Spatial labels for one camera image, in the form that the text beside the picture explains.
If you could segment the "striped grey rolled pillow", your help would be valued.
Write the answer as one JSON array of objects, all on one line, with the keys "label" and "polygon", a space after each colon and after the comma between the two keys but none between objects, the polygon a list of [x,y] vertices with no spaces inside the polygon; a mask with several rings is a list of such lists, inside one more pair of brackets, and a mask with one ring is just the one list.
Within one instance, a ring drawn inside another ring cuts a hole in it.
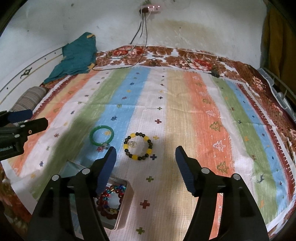
[{"label": "striped grey rolled pillow", "polygon": [[10,109],[12,112],[30,109],[34,111],[36,106],[49,91],[46,87],[35,86],[26,90]]}]

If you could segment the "silver metal tin box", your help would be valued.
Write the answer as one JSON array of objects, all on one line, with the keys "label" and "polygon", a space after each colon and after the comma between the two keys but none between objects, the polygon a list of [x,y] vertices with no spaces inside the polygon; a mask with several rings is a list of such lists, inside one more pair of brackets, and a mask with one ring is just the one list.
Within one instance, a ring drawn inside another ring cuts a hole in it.
[{"label": "silver metal tin box", "polygon": [[[67,161],[59,174],[62,178],[74,176],[84,166]],[[133,198],[131,184],[123,179],[109,177],[103,193],[94,198],[96,210],[102,224],[108,230],[124,228]],[[71,217],[76,234],[82,236],[74,194],[70,194]]]}]

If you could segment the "teal cloth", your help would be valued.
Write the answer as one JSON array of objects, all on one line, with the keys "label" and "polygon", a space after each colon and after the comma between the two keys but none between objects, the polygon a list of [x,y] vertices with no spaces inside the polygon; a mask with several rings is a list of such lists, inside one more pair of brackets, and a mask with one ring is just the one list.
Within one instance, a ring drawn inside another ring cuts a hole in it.
[{"label": "teal cloth", "polygon": [[73,42],[62,47],[63,59],[56,65],[43,84],[48,84],[67,75],[88,73],[96,61],[96,37],[85,32]]}]

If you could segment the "small black device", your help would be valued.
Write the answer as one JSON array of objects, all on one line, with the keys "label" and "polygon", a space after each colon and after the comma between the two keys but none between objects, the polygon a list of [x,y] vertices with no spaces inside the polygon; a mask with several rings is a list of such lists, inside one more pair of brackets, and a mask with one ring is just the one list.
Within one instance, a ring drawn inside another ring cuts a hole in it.
[{"label": "small black device", "polygon": [[214,69],[212,69],[212,70],[210,71],[210,74],[211,74],[212,76],[216,77],[216,78],[219,78],[219,77],[220,77],[219,72],[218,72],[217,70],[214,70]]}]

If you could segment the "white power strip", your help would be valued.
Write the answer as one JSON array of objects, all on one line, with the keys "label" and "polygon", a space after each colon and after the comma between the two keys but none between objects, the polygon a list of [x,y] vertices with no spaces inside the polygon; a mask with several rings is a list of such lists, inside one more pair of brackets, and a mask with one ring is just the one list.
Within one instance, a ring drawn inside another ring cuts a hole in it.
[{"label": "white power strip", "polygon": [[161,11],[161,6],[158,4],[148,4],[140,6],[139,11],[144,10],[145,13],[158,13]]}]

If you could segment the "mustard hanging garment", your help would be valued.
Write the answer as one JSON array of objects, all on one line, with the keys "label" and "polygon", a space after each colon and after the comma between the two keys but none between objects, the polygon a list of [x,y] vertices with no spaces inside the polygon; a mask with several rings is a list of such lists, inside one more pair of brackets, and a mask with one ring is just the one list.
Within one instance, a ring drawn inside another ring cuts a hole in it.
[{"label": "mustard hanging garment", "polygon": [[262,29],[261,49],[261,65],[295,92],[295,34],[270,3]]}]

